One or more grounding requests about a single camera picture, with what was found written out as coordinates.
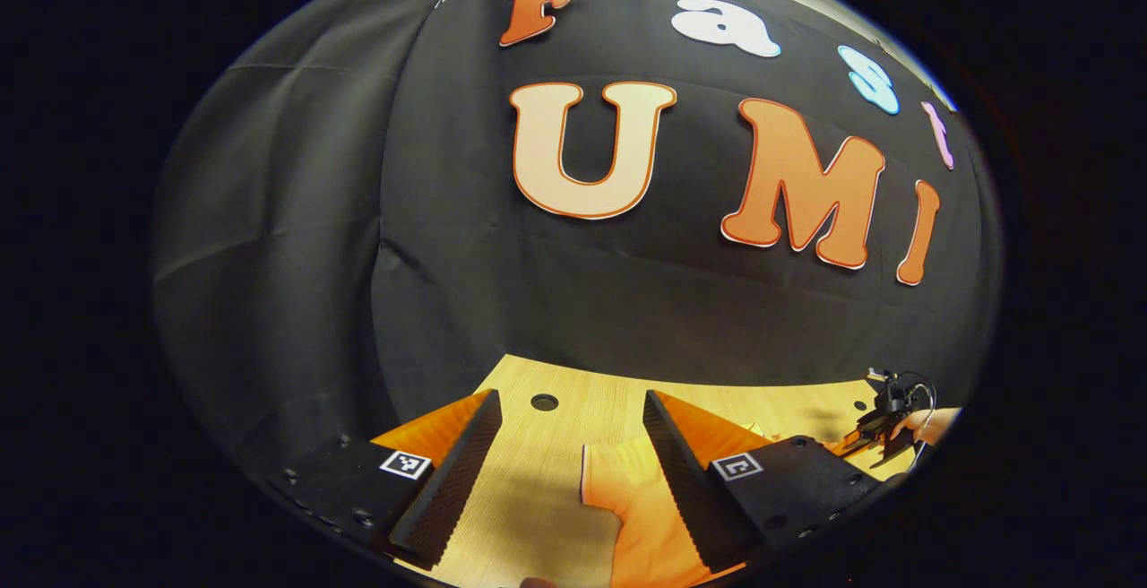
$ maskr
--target wooden table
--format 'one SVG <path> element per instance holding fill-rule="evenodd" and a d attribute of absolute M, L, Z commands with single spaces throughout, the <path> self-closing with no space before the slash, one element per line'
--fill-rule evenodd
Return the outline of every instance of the wooden table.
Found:
<path fill-rule="evenodd" d="M 803 433 L 835 441 L 856 428 L 874 392 L 864 379 L 838 384 L 743 387 L 623 378 L 505 355 L 475 392 L 498 389 L 502 425 L 442 563 L 426 572 L 460 588 L 517 588 L 545 577 L 560 588 L 609 586 L 619 522 L 583 505 L 578 489 L 582 446 L 646 438 L 647 389 L 689 401 L 738 424 L 756 423 L 766 438 Z M 537 393 L 559 407 L 539 411 Z M 876 470 L 879 449 L 849 462 L 883 480 L 907 469 L 902 454 Z"/>

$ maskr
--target orange letter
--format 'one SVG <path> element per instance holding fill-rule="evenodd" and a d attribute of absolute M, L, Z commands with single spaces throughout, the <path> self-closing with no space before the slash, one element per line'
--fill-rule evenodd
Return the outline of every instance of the orange letter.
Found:
<path fill-rule="evenodd" d="M 537 37 L 554 26 L 557 22 L 552 15 L 545 14 L 546 3 L 554 9 L 561 9 L 570 0 L 514 0 L 514 9 L 509 15 L 509 29 L 502 32 L 501 47 L 513 46 L 530 37 Z"/>
<path fill-rule="evenodd" d="M 924 258 L 939 211 L 939 195 L 931 185 L 916 180 L 916 228 L 912 232 L 908 254 L 896 268 L 896 279 L 902 284 L 916 285 L 924 277 Z"/>
<path fill-rule="evenodd" d="M 789 244 L 796 252 L 807 248 L 835 211 L 828 234 L 817 241 L 817 257 L 861 268 L 868 260 L 865 243 L 884 156 L 867 140 L 848 138 L 820 171 L 812 135 L 797 111 L 758 99 L 742 101 L 740 109 L 752 124 L 752 163 L 741 209 L 721 220 L 721 234 L 759 248 L 777 244 L 781 228 L 773 215 L 785 195 Z"/>
<path fill-rule="evenodd" d="M 609 218 L 641 203 L 649 188 L 661 110 L 677 102 L 676 91 L 643 81 L 619 81 L 606 86 L 601 94 L 617 107 L 617 130 L 614 164 L 596 183 L 570 179 L 562 168 L 565 113 L 582 101 L 582 88 L 531 85 L 509 95 L 517 110 L 514 180 L 530 203 L 546 212 L 587 220 Z"/>

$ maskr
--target orange cloth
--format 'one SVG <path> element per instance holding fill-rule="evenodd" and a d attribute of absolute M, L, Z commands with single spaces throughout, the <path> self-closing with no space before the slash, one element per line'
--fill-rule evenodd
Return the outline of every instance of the orange cloth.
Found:
<path fill-rule="evenodd" d="M 701 563 L 648 438 L 584 446 L 582 503 L 622 519 L 610 588 L 686 588 L 744 567 L 713 574 Z"/>

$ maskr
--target light wood surface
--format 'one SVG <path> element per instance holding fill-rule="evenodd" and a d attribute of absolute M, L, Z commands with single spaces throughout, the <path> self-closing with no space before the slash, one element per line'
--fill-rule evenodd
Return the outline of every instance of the light wood surface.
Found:
<path fill-rule="evenodd" d="M 526 577 L 559 588 L 609 586 L 621 523 L 610 511 L 582 504 L 582 446 L 647 437 L 641 415 L 648 389 L 738 424 L 756 423 L 766 438 L 802 433 L 819 441 L 855 429 L 864 411 L 853 401 L 872 405 L 874 395 L 864 379 L 773 387 L 676 384 L 515 355 L 504 356 L 475 392 L 485 389 L 498 389 L 502 425 L 466 510 L 434 571 L 406 566 L 460 588 L 517 588 Z M 556 397 L 557 408 L 535 409 L 530 400 L 537 393 Z M 880 460 L 873 449 L 849 462 L 883 480 L 905 471 L 911 458 L 902 454 L 868 470 Z"/>

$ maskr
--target black fabric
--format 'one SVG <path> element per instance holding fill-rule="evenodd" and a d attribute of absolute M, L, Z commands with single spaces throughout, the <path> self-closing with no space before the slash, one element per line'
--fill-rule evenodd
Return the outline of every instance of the black fabric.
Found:
<path fill-rule="evenodd" d="M 677 0 L 571 0 L 552 30 L 509 48 L 498 38 L 510 0 L 446 0 L 427 18 L 387 134 L 370 289 L 400 420 L 473 392 L 506 352 L 707 384 L 828 383 L 906 368 L 934 378 L 943 405 L 967 399 L 991 339 L 1004 257 L 974 139 L 927 85 L 840 23 L 789 0 L 725 1 L 762 16 L 781 55 L 684 37 L 670 24 Z M 884 68 L 900 113 L 860 97 L 840 45 Z M 612 155 L 615 108 L 601 89 L 633 79 L 678 94 L 662 115 L 641 204 L 598 221 L 530 204 L 512 172 L 512 91 L 582 86 L 564 164 L 592 180 Z M 738 103 L 750 96 L 799 111 L 824 166 L 848 135 L 884 154 L 863 269 L 825 265 L 811 248 L 793 252 L 787 229 L 771 249 L 721 237 L 748 175 L 752 134 Z M 945 116 L 954 171 L 922 101 Z M 918 179 L 934 185 L 942 209 L 926 276 L 906 287 L 896 268 Z"/>
<path fill-rule="evenodd" d="M 315 0 L 220 77 L 165 166 L 156 323 L 249 473 L 397 424 L 370 335 L 395 85 L 438 0 Z"/>

